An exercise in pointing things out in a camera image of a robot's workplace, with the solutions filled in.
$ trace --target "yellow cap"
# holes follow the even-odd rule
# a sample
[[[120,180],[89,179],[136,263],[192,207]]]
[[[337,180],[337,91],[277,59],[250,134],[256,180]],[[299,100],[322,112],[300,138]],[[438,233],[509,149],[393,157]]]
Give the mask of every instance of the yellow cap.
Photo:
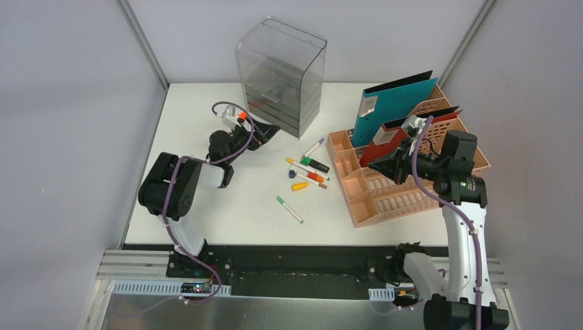
[[[302,182],[301,184],[294,184],[291,186],[291,189],[293,191],[298,191],[298,190],[302,190],[303,188],[306,188],[309,186],[309,183],[307,182]]]

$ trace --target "green cap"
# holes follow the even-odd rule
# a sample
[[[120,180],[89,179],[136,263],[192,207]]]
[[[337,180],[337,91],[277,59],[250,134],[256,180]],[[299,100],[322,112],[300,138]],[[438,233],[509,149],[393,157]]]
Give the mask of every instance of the green cap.
[[[302,160],[300,160],[300,163],[304,164],[305,166],[308,166],[310,162],[311,162],[310,157],[304,157],[302,158]]]

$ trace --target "gray wall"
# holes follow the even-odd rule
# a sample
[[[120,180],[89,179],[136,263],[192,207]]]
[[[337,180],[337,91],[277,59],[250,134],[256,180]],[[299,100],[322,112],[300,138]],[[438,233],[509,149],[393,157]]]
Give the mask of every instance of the gray wall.
[[[130,0],[172,83],[238,82],[235,46],[273,15],[328,39],[324,80],[438,76],[483,0]]]
[[[114,0],[2,1],[0,329],[76,329],[163,91]]]
[[[583,2],[499,1],[445,93],[492,163],[487,249],[523,329],[580,329]]]

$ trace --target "transparent plastic container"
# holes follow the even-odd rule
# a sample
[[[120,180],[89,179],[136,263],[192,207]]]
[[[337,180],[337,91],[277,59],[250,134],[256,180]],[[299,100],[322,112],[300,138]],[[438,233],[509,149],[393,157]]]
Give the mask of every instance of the transparent plastic container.
[[[326,44],[271,16],[249,31],[235,52],[249,111],[301,137],[320,111]]]

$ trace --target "purple marker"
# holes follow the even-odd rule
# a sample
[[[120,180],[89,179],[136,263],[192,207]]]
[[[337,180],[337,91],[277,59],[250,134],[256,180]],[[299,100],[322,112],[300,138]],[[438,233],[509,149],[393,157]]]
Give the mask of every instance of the purple marker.
[[[310,154],[313,153],[313,151],[316,150],[322,143],[324,143],[324,138],[321,138],[320,141],[318,141],[313,147],[311,147],[310,150],[308,150],[308,152],[302,156],[302,158],[310,156]]]

